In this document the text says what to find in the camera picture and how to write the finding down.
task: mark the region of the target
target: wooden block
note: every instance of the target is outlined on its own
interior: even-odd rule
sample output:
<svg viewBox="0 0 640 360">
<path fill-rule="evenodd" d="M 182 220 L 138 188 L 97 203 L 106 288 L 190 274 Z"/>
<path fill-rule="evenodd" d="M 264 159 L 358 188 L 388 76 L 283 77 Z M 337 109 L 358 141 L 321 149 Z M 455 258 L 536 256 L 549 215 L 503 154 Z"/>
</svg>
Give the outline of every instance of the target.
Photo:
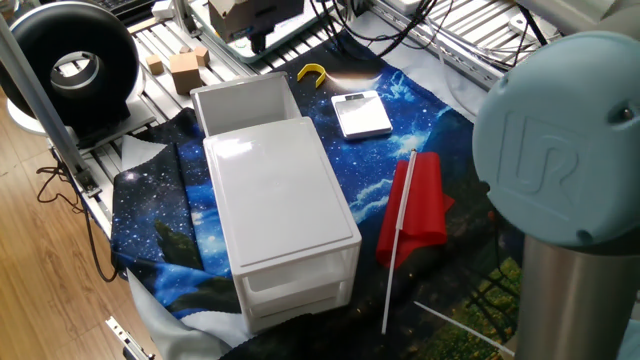
<svg viewBox="0 0 640 360">
<path fill-rule="evenodd" d="M 209 50 L 206 47 L 196 46 L 193 50 L 198 58 L 198 65 L 207 66 L 209 65 Z"/>
<path fill-rule="evenodd" d="M 164 72 L 162 61 L 160 61 L 160 57 L 156 54 L 147 57 L 147 65 L 153 75 L 160 75 Z"/>
<path fill-rule="evenodd" d="M 196 54 L 190 52 L 173 55 L 169 58 L 169 62 L 173 83 L 178 94 L 189 95 L 189 91 L 202 86 Z"/>
</svg>

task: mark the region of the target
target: white stick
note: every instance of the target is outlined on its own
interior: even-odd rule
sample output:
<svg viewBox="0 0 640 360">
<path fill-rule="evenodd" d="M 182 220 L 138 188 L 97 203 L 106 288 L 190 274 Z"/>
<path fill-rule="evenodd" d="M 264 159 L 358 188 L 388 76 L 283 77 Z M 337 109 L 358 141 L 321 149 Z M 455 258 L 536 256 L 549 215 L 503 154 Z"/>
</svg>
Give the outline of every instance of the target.
<svg viewBox="0 0 640 360">
<path fill-rule="evenodd" d="M 398 219 L 396 221 L 396 235 L 393 239 L 393 250 L 391 251 L 391 265 L 389 267 L 389 281 L 387 282 L 387 298 L 384 302 L 384 315 L 382 316 L 382 335 L 387 333 L 387 321 L 389 320 L 389 301 L 391 300 L 391 283 L 393 281 L 393 268 L 396 266 L 396 250 L 398 249 L 398 237 L 402 224 L 404 223 L 404 213 L 407 210 L 407 200 L 409 199 L 409 187 L 411 187 L 411 178 L 413 177 L 413 168 L 416 164 L 416 150 L 411 150 L 409 158 L 409 166 L 407 167 L 407 175 L 404 178 L 404 188 L 402 189 L 402 197 L 400 198 L 400 208 L 398 209 Z"/>
<path fill-rule="evenodd" d="M 499 350 L 502 350 L 502 351 L 506 352 L 507 354 L 509 354 L 509 355 L 513 356 L 513 357 L 515 357 L 515 356 L 516 356 L 516 353 L 514 353 L 514 352 L 513 352 L 513 351 L 511 351 L 511 350 L 509 350 L 507 347 L 505 347 L 505 346 L 502 346 L 502 345 L 498 344 L 497 342 L 495 342 L 495 341 L 493 341 L 493 340 L 489 339 L 488 337 L 486 337 L 486 336 L 484 336 L 484 335 L 480 334 L 479 332 L 477 332 L 477 331 L 473 330 L 472 328 L 466 327 L 466 326 L 464 326 L 464 325 L 460 324 L 459 322 L 457 322 L 457 321 L 455 321 L 455 320 L 453 320 L 453 319 L 451 319 L 451 318 L 449 318 L 449 317 L 447 317 L 447 316 L 444 316 L 444 315 L 440 314 L 439 312 L 437 312 L 437 311 L 435 311 L 435 310 L 432 310 L 432 309 L 428 308 L 428 307 L 427 307 L 427 306 L 425 306 L 425 305 L 420 304 L 420 303 L 419 303 L 419 302 L 417 302 L 417 301 L 414 301 L 413 303 L 414 303 L 414 304 L 416 304 L 416 305 L 418 305 L 418 306 L 420 306 L 421 308 L 423 308 L 423 309 L 427 310 L 428 312 L 432 313 L 433 315 L 435 315 L 435 316 L 439 317 L 440 319 L 445 320 L 445 321 L 448 321 L 448 322 L 452 323 L 453 325 L 455 325 L 455 326 L 457 326 L 457 327 L 459 327 L 459 328 L 461 328 L 461 329 L 467 330 L 468 332 L 472 333 L 473 335 L 475 335 L 475 336 L 479 337 L 480 339 L 482 339 L 482 340 L 486 341 L 487 343 L 489 343 L 489 344 L 491 344 L 491 345 L 495 346 L 495 347 L 496 347 L 496 348 L 498 348 Z"/>
</svg>

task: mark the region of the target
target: white fabric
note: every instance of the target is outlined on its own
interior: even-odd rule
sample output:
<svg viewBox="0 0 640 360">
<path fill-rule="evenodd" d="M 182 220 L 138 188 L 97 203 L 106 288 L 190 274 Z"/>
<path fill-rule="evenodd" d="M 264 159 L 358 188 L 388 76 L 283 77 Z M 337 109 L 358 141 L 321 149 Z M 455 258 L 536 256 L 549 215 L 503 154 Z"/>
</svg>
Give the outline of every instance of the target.
<svg viewBox="0 0 640 360">
<path fill-rule="evenodd" d="M 150 143 L 125 135 L 122 137 L 122 170 L 127 171 L 153 159 L 167 145 Z"/>
</svg>

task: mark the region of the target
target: yellow object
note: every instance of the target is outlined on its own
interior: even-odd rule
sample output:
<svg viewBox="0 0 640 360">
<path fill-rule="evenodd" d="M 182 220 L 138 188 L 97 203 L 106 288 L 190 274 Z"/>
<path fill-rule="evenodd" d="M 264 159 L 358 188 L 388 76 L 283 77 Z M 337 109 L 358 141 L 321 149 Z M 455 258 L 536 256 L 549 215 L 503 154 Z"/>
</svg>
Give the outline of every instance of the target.
<svg viewBox="0 0 640 360">
<path fill-rule="evenodd" d="M 302 70 L 298 73 L 298 81 L 302 79 L 309 71 L 315 71 L 320 74 L 318 80 L 316 80 L 316 89 L 322 85 L 322 82 L 327 77 L 327 71 L 322 67 L 322 65 L 318 64 L 307 64 Z"/>
</svg>

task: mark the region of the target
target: gray cylinder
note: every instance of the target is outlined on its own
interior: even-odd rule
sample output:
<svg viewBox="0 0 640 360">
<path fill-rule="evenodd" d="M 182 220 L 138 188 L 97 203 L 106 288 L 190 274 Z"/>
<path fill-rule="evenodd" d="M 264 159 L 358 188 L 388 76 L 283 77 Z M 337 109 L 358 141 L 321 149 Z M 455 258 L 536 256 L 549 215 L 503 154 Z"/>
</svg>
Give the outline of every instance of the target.
<svg viewBox="0 0 640 360">
<path fill-rule="evenodd" d="M 527 236 L 516 360 L 614 360 L 636 300 L 639 256 L 597 256 Z"/>
</svg>

